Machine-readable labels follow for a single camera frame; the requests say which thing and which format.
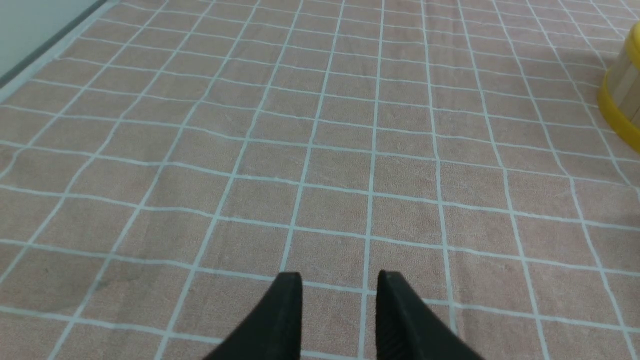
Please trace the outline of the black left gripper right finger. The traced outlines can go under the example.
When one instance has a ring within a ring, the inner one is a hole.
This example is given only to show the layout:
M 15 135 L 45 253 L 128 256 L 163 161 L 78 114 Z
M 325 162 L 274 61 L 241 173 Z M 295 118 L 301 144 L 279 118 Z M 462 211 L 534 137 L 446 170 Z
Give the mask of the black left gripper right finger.
M 382 270 L 375 296 L 377 360 L 480 360 L 398 271 Z

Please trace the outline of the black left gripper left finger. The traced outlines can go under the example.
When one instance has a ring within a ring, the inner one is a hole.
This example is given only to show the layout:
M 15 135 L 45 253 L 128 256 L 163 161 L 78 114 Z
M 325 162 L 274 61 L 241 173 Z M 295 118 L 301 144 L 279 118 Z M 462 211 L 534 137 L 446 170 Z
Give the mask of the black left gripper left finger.
M 238 326 L 206 360 L 299 360 L 303 282 L 298 272 L 281 272 Z

